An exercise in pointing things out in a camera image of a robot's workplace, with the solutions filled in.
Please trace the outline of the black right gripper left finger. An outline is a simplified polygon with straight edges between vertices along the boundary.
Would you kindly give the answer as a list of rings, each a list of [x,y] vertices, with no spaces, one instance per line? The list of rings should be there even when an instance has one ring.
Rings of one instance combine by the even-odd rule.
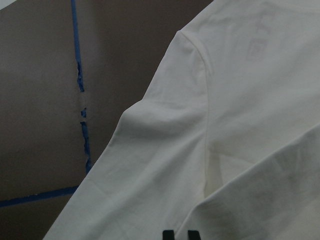
[[[162,231],[162,240],[175,240],[175,232],[172,229]]]

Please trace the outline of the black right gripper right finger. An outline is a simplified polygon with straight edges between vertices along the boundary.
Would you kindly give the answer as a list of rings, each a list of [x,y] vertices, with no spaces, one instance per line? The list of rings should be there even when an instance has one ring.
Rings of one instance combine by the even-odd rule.
[[[197,230],[187,231],[188,240],[201,240],[200,232]]]

